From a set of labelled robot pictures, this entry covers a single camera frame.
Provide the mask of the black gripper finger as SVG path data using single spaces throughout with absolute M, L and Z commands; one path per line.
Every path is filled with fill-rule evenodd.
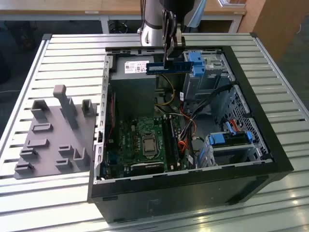
M 163 9 L 163 42 L 164 42 L 164 68 L 169 69 L 172 61 L 177 57 L 177 17 L 172 11 Z
M 182 36 L 181 26 L 182 25 L 178 23 L 176 29 L 172 33 L 169 47 L 169 59 L 178 58 L 185 49 L 185 39 Z

